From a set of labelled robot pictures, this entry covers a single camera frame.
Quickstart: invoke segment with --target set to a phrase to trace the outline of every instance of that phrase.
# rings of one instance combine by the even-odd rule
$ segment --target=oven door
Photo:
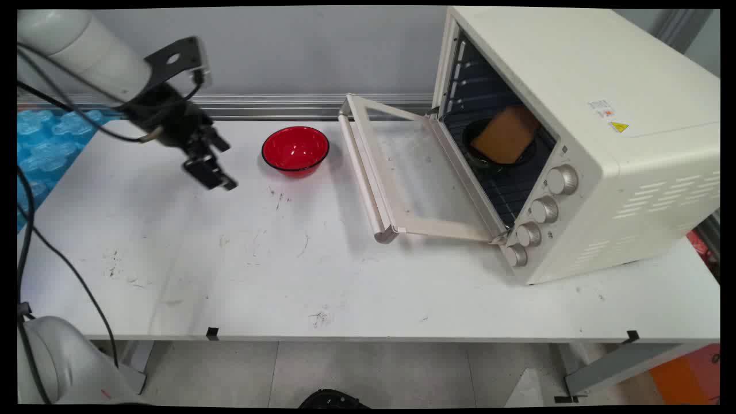
[[[482,242],[505,236],[506,226],[441,122],[353,94],[338,118],[377,241],[401,233]]]

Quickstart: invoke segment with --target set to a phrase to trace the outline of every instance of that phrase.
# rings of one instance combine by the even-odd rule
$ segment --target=floor tile
[[[649,372],[618,385],[585,393],[577,404],[556,404],[555,396],[566,396],[565,368],[555,344],[472,344],[468,346],[478,407],[502,407],[527,368],[537,370],[545,406],[661,404]]]
[[[465,345],[281,343],[270,407],[296,408],[318,389],[371,408],[474,407]]]
[[[545,406],[564,395],[564,368],[552,344],[494,343],[468,345],[478,407],[503,407],[526,368],[537,370]]]
[[[278,343],[157,341],[143,398],[151,404],[266,407]]]

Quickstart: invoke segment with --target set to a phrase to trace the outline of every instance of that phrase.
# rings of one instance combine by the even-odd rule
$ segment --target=warning label
[[[626,130],[626,128],[629,127],[629,124],[616,122],[618,119],[620,119],[620,117],[618,116],[619,114],[613,108],[613,105],[611,105],[605,99],[590,101],[587,104],[588,108],[592,109],[593,112],[598,116],[598,118],[602,119],[604,122],[610,125],[616,133],[622,133]]]
[[[619,124],[618,122],[610,122],[611,126],[618,132],[622,133],[629,126],[627,124]]]
[[[613,107],[605,99],[588,102],[588,106],[602,119],[610,118],[616,114],[616,111],[613,110]]]

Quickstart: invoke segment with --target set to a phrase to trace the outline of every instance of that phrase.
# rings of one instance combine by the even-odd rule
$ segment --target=sponge
[[[534,139],[539,121],[523,105],[506,107],[470,145],[496,164],[513,164]]]

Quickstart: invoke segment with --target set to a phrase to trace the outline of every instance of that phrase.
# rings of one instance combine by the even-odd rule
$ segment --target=oven knob
[[[526,250],[519,245],[512,245],[507,248],[503,248],[503,255],[513,267],[521,267],[526,264]]]
[[[527,222],[516,229],[516,238],[525,248],[538,246],[542,241],[542,233],[539,231],[539,226],[532,222]]]
[[[531,202],[531,216],[537,222],[554,222],[557,220],[557,203],[548,195]]]
[[[547,185],[552,194],[572,194],[578,188],[578,174],[567,164],[556,166],[547,173]]]

